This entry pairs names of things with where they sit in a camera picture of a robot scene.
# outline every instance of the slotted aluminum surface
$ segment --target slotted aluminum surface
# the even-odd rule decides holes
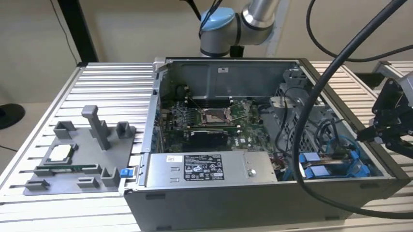
[[[413,72],[413,61],[389,61],[387,66],[402,76]]]
[[[327,62],[313,62],[318,72],[323,72]],[[373,117],[374,93],[342,66],[330,80],[333,89],[353,110],[357,117],[367,123]],[[109,125],[117,121],[129,121],[138,127],[129,166],[139,163],[140,142],[143,139],[144,118],[151,87],[150,64],[89,64],[75,72],[72,81],[52,103],[25,141],[12,165],[0,177],[0,231],[48,231],[48,232],[133,232],[139,231],[129,208],[119,193],[83,193],[49,196],[23,196],[21,185],[31,178],[28,170],[39,164],[40,158],[53,139],[52,127],[57,120],[73,120],[77,126],[85,126],[79,117],[84,104],[97,104],[101,119]],[[402,169],[413,176],[413,162],[393,154]],[[412,211],[413,184],[409,184],[391,198],[367,203],[366,209],[381,211]],[[218,231],[412,231],[413,221],[389,220],[353,215],[343,222],[314,222],[270,227],[218,230]]]

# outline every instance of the motherboard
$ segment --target motherboard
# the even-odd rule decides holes
[[[252,99],[195,100],[186,98],[163,109],[166,152],[274,152]]]

